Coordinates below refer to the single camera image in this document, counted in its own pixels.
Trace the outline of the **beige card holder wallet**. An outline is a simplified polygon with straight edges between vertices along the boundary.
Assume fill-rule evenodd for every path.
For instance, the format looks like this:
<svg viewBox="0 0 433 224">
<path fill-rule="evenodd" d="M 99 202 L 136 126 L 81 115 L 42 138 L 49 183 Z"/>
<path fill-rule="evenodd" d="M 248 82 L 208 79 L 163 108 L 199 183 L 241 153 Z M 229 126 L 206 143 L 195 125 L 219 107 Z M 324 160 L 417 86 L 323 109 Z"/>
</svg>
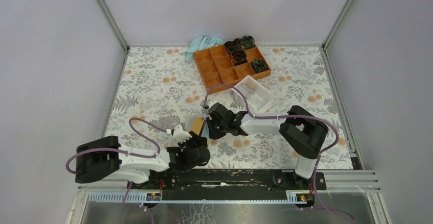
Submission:
<svg viewBox="0 0 433 224">
<path fill-rule="evenodd" d="M 209 138 L 209 129 L 205 118 L 188 116 L 185 121 L 185 130 L 194 132 L 198 136 Z"/>
</svg>

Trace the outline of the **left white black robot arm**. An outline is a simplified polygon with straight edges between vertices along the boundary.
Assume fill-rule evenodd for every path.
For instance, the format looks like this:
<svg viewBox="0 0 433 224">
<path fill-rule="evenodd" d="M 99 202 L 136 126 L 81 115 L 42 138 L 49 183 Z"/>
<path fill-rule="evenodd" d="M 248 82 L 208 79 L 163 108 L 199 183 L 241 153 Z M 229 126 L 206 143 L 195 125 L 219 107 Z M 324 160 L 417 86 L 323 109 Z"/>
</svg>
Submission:
<svg viewBox="0 0 433 224">
<path fill-rule="evenodd" d="M 205 166 L 210 160 L 207 139 L 192 135 L 178 146 L 141 150 L 119 143 L 117 136 L 104 137 L 77 147 L 66 163 L 78 184 L 101 180 L 127 180 L 147 189 L 158 184 L 156 172 L 184 172 Z"/>
</svg>

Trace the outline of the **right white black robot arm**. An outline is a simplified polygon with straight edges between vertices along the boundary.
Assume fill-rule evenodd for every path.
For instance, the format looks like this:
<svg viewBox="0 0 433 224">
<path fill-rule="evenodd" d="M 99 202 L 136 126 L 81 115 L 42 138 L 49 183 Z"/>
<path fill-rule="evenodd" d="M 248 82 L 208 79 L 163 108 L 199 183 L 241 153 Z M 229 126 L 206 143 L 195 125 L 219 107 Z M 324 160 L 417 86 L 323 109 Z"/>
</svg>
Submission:
<svg viewBox="0 0 433 224">
<path fill-rule="evenodd" d="M 210 139 L 227 134 L 248 136 L 269 134 L 283 137 L 298 154 L 293 183 L 306 189 L 313 183 L 313 172 L 330 126 L 325 120 L 312 116 L 300 106 L 292 106 L 286 114 L 253 114 L 247 110 L 237 113 L 215 103 L 205 119 Z"/>
</svg>

